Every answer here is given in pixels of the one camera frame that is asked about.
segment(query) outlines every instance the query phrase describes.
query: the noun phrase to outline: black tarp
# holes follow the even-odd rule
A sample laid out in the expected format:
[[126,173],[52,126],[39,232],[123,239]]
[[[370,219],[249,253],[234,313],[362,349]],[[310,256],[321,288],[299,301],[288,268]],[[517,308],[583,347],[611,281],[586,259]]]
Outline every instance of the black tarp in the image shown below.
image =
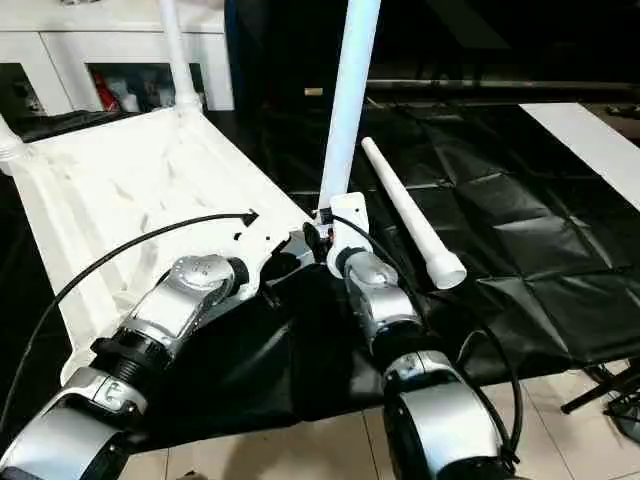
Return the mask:
[[[13,379],[31,331],[53,299],[49,280],[33,240],[13,181],[0,174],[0,404]],[[35,342],[23,382],[11,409],[0,450],[44,406],[60,386],[59,372],[71,354],[60,313],[56,311]]]
[[[326,113],[265,112],[246,123],[224,115],[213,121],[310,210],[317,201],[327,119]],[[443,295],[471,307],[490,325],[522,376],[636,354],[640,213],[519,107],[373,110],[365,112],[360,131],[376,140],[444,242],[468,266],[468,280]],[[367,197],[373,235],[423,291],[432,291],[424,261],[359,150],[351,189]],[[33,247],[21,261],[40,265],[42,282]],[[32,310],[48,295],[40,292],[38,301],[29,297]],[[455,355],[475,328],[473,319],[451,305],[432,301],[429,308],[430,323]],[[25,325],[36,314],[29,312]],[[45,348],[34,350],[23,398],[39,381],[37,365],[45,376]],[[504,378],[503,366],[481,337],[472,350],[473,378],[483,383]],[[48,371],[51,376],[53,368]],[[36,408],[36,400],[44,401],[36,397],[19,402],[17,410]],[[313,267],[193,338],[148,412],[145,448],[323,418],[379,402],[379,379],[343,287],[324,268]]]

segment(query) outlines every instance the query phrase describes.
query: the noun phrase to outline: metal tripod leg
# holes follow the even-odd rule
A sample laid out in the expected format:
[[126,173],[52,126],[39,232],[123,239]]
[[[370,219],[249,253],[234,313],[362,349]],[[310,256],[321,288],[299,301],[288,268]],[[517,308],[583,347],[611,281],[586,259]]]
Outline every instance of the metal tripod leg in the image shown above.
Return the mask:
[[565,403],[560,407],[563,413],[571,413],[574,410],[586,405],[587,403],[601,397],[612,390],[623,389],[624,386],[632,381],[640,379],[640,371],[638,369],[630,367],[625,371],[612,376],[605,380],[597,387],[592,388],[586,393],[583,393],[577,398],[574,398],[569,403]]

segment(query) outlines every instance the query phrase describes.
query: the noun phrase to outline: white tube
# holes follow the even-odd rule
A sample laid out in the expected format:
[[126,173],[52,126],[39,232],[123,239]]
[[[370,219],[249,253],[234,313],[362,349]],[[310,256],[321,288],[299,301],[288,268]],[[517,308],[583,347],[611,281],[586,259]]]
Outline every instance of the white tube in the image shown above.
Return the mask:
[[184,44],[175,0],[158,0],[158,6],[162,16],[164,35],[169,47],[171,75],[176,89],[176,107],[178,109],[197,108],[202,110],[202,103],[193,88],[191,70],[189,70],[189,64],[184,56]]
[[26,151],[22,139],[11,131],[7,122],[0,115],[0,170],[11,175],[9,162],[21,158]]
[[347,193],[380,0],[349,0],[318,208]]
[[374,141],[369,137],[363,139],[362,148],[427,262],[427,273],[435,286],[446,290],[458,285],[467,276],[467,270],[458,256],[447,250]]

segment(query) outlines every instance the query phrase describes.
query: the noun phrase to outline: silver metal casing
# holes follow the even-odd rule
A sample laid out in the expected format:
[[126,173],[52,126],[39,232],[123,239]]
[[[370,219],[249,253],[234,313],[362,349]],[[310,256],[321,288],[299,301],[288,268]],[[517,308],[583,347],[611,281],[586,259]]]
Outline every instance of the silver metal casing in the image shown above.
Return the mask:
[[45,480],[78,480],[118,430],[77,410],[54,408],[33,420],[2,459]]
[[482,401],[437,351],[411,353],[394,362],[401,379],[446,371],[452,381],[399,394],[402,414],[409,415],[431,475],[447,465],[475,457],[498,457],[500,437]]
[[182,257],[138,303],[122,328],[160,342],[175,357],[203,317],[215,313],[211,308],[227,299],[234,283],[235,272],[226,258]]
[[398,287],[398,273],[370,252],[358,252],[345,262],[349,301],[371,347],[376,335],[393,323],[420,324],[411,300]]

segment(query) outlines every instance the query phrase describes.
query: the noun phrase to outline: tiled floor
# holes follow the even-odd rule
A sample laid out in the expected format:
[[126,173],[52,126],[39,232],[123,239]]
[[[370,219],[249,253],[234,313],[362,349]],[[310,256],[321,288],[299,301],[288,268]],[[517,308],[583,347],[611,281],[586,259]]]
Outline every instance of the tiled floor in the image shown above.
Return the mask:
[[[601,402],[572,415],[559,406],[593,383],[581,372],[526,380],[518,474],[532,480],[640,480],[640,445],[622,437]],[[486,389],[510,427],[511,389]],[[283,430],[238,435],[132,457],[121,479],[393,480],[379,409]]]

